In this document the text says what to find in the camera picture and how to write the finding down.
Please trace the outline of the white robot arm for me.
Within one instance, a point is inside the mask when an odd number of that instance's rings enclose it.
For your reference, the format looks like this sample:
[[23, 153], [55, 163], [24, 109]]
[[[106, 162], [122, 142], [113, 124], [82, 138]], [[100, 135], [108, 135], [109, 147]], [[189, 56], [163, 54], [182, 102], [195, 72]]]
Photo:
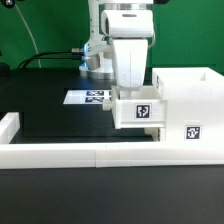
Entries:
[[153, 5], [170, 0], [88, 0], [90, 37], [83, 60], [91, 73], [109, 73], [122, 90], [143, 86], [148, 50], [155, 44]]

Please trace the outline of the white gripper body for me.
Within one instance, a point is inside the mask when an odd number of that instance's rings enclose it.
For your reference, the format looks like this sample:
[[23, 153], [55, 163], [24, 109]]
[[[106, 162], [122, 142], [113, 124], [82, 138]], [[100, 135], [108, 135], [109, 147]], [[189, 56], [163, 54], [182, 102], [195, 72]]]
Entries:
[[132, 91], [143, 86], [148, 38], [154, 36], [151, 10], [104, 10], [102, 32], [109, 38], [113, 53], [116, 85]]

